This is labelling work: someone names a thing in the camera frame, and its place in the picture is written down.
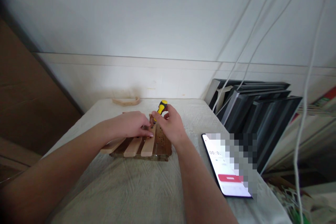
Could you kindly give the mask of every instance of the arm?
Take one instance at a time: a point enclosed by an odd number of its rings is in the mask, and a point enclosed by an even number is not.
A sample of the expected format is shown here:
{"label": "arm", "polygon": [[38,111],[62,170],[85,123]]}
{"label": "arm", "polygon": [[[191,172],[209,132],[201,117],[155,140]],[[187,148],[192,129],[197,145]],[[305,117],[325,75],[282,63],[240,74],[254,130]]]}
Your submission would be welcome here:
{"label": "arm", "polygon": [[58,148],[1,191],[9,222],[43,222],[109,141],[119,137],[153,136],[139,111],[103,121]]}
{"label": "arm", "polygon": [[170,104],[167,110],[168,114],[164,118],[156,111],[152,115],[177,151],[187,222],[237,223],[223,194],[188,138],[180,115]]}

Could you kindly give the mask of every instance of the phone screen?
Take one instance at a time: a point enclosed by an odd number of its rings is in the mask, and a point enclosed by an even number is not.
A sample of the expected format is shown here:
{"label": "phone screen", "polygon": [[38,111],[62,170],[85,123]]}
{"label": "phone screen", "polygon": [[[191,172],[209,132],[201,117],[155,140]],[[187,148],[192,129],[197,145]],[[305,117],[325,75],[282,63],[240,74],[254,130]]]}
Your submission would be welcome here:
{"label": "phone screen", "polygon": [[215,173],[220,190],[225,196],[252,197],[248,189],[242,183],[230,164],[221,155],[220,146],[214,144],[215,140],[210,140],[206,134],[202,134],[208,157]]}

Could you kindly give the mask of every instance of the left hand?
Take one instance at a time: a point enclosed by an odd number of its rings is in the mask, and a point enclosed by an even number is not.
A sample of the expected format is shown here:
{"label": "left hand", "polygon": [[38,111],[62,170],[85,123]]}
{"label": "left hand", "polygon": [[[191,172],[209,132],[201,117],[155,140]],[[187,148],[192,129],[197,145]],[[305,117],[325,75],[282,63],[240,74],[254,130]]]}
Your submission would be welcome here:
{"label": "left hand", "polygon": [[153,137],[151,132],[141,128],[151,124],[140,111],[127,112],[102,121],[101,124],[109,136],[109,140],[120,137]]}

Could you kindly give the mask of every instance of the hand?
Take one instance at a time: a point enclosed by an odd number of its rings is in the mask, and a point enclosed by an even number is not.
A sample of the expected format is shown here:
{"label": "hand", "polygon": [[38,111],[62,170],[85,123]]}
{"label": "hand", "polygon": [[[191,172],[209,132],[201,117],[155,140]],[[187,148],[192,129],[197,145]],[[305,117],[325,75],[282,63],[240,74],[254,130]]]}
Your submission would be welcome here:
{"label": "hand", "polygon": [[153,111],[152,115],[160,124],[164,134],[168,137],[171,143],[176,146],[182,140],[189,139],[184,129],[181,116],[176,109],[168,104],[164,111],[168,111],[168,113],[163,117],[156,111]]}
{"label": "hand", "polygon": [[150,126],[147,117],[140,111],[127,112],[101,122],[108,140],[121,137],[153,137],[153,134],[142,126]]}

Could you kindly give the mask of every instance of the light wood slat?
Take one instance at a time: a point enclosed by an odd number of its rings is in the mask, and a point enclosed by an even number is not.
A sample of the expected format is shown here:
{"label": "light wood slat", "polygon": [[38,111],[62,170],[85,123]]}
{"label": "light wood slat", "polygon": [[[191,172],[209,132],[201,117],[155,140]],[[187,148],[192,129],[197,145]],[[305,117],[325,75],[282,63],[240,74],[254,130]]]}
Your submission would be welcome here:
{"label": "light wood slat", "polygon": [[129,144],[129,146],[127,147],[127,149],[124,152],[124,157],[128,158],[128,157],[135,157],[135,155],[137,154],[137,151],[139,149],[139,146],[141,144],[142,141],[142,137],[134,137],[132,142]]}
{"label": "light wood slat", "polygon": [[154,136],[152,138],[149,138],[149,137],[146,138],[145,144],[143,145],[142,150],[141,150],[141,156],[152,156],[153,155],[156,125],[157,124],[154,124],[153,128],[150,127],[148,129],[150,132],[153,133]]}
{"label": "light wood slat", "polygon": [[101,148],[100,153],[103,154],[111,154],[114,152],[119,145],[122,144],[123,141],[125,141],[126,138],[117,138],[109,142],[107,145],[105,145],[103,148]]}

